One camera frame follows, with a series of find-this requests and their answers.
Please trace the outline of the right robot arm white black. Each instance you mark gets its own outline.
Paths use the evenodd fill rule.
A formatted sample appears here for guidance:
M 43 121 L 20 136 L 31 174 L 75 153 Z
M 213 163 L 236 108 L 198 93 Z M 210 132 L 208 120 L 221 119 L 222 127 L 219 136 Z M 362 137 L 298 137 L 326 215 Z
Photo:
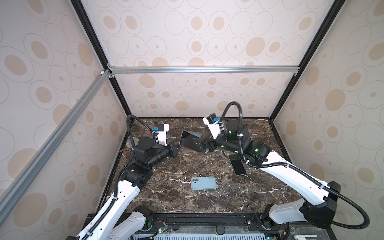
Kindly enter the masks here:
M 368 214 L 358 204 L 343 196 L 341 186 L 332 181 L 319 180 L 281 157 L 268 145 L 252 140 L 247 125 L 243 123 L 243 111 L 238 102 L 230 102 L 221 117 L 211 114 L 203 118 L 211 136 L 200 143 L 201 151 L 221 148 L 228 156 L 237 175 L 245 174 L 244 166 L 262 170 L 279 179 L 302 197 L 287 204 L 269 204 L 258 221 L 266 230 L 272 224 L 306 221 L 315 227 L 327 229 L 335 225 L 345 229 L 365 229 L 370 224 Z M 338 200 L 357 210 L 363 217 L 358 225 L 334 221 Z

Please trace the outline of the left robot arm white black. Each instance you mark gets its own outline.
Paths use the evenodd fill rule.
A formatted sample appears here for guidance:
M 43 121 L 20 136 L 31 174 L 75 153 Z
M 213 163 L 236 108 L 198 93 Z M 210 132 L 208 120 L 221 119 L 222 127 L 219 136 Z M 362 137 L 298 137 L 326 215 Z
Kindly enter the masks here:
M 132 140 L 133 152 L 115 180 L 115 190 L 102 209 L 77 235 L 68 240 L 130 240 L 140 230 L 152 227 L 153 212 L 138 207 L 119 223 L 120 217 L 153 175 L 153 167 L 168 158 L 176 158 L 185 143 L 184 138 L 167 142 L 169 125 L 159 124 L 149 129 L 151 137 Z

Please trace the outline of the light blue case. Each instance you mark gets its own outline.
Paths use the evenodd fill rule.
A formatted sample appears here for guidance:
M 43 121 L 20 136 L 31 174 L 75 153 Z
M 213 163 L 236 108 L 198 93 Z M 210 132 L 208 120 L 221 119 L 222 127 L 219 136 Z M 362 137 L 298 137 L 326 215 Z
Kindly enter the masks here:
M 191 189 L 194 191 L 215 190 L 217 180 L 215 177 L 195 177 L 191 179 Z

